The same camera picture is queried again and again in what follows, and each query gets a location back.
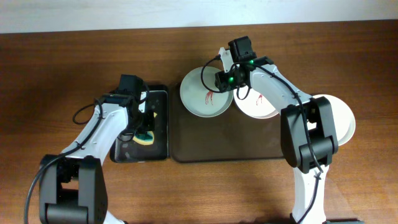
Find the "green yellow sponge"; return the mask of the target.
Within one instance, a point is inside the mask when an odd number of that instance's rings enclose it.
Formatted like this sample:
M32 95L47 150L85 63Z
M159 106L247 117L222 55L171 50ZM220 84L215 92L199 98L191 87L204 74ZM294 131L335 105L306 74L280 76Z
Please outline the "green yellow sponge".
M155 117L156 112L149 111L143 114L142 122L137 127L132 140L140 145L149 146L154 143L155 140Z

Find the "grey plate with red stain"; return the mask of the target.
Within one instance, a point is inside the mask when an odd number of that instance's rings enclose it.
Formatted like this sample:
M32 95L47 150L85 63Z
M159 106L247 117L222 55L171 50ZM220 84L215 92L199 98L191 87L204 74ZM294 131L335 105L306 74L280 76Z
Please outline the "grey plate with red stain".
M213 93L201 82L202 67L190 71L180 85L181 101L189 112L202 118L211 118L224 113L233 101L233 94Z

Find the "cream plate with red stain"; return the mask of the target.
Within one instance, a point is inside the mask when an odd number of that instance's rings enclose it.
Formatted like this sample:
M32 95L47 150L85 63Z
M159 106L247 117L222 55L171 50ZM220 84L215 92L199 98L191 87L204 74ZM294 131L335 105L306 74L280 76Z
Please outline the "cream plate with red stain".
M356 130L356 120L351 108L343 100L332 95L319 94L313 97L325 97L331 103L338 145L349 142Z

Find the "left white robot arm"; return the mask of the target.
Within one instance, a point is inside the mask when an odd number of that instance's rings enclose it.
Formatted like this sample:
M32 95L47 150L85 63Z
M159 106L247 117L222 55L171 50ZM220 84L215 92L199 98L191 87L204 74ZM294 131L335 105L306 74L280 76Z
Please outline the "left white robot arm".
M107 93L78 137L58 155L45 155L39 184L42 223L121 223L108 210L102 165L120 136L133 140L149 131L153 113L145 109L148 91Z

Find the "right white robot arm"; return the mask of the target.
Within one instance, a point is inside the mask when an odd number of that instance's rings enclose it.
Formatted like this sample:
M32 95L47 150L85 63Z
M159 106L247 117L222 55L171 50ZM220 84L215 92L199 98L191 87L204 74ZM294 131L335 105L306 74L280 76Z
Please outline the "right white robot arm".
M257 91L280 115L282 154L294 171L294 223L326 223L324 193L332 156L338 151L331 103L302 92L269 63L234 62L217 55L223 72L215 75L218 92L248 86Z

